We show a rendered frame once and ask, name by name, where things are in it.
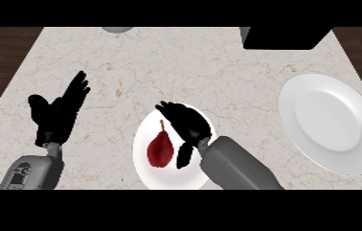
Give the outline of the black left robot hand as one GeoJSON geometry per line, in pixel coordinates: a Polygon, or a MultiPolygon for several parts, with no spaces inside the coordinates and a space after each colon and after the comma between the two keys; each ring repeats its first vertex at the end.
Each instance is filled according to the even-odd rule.
{"type": "Polygon", "coordinates": [[[28,97],[31,119],[38,126],[35,137],[38,147],[48,143],[62,145],[68,141],[88,91],[85,73],[79,71],[63,95],[51,103],[37,94],[28,97]]]}

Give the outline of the grey round object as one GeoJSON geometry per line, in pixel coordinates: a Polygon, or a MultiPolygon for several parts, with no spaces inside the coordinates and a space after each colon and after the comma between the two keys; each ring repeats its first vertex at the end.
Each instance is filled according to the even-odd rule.
{"type": "Polygon", "coordinates": [[[121,34],[133,29],[133,27],[102,27],[108,33],[121,34]]]}

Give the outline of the large white plate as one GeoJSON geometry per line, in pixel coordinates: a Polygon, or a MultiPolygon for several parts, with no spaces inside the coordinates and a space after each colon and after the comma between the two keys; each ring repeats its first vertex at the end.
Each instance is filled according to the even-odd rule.
{"type": "Polygon", "coordinates": [[[292,77],[279,91],[279,118],[300,152],[334,173],[362,175],[362,95],[320,74],[292,77]]]}

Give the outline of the small white plate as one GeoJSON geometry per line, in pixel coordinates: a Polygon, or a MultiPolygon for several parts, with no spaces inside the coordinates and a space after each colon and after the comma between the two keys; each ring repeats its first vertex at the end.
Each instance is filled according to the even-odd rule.
{"type": "Polygon", "coordinates": [[[201,155],[192,151],[190,161],[186,167],[177,169],[177,155],[183,140],[174,131],[170,122],[156,109],[142,121],[133,142],[133,164],[142,182],[152,190],[184,189],[198,190],[210,180],[201,170],[201,155]],[[165,129],[174,147],[174,155],[164,168],[155,168],[147,162],[147,145],[156,137],[161,129],[165,129]]]}

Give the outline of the red pear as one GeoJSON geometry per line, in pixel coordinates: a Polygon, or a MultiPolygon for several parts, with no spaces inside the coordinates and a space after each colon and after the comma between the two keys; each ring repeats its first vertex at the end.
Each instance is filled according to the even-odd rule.
{"type": "Polygon", "coordinates": [[[147,145],[147,162],[155,168],[164,168],[174,155],[174,147],[165,128],[161,128],[147,145]]]}

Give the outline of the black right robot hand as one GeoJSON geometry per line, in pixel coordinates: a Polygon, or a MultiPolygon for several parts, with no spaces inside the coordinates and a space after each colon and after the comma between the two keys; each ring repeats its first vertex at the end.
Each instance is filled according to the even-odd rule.
{"type": "Polygon", "coordinates": [[[205,138],[211,138],[211,127],[199,112],[183,104],[164,102],[155,106],[183,140],[177,155],[177,169],[190,161],[193,149],[205,138]]]}

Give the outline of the black appliance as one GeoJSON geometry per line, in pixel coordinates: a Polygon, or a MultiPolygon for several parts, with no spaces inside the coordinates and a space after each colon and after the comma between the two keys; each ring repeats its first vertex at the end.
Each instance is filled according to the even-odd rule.
{"type": "Polygon", "coordinates": [[[241,27],[246,50],[310,50],[331,32],[331,27],[241,27]]]}

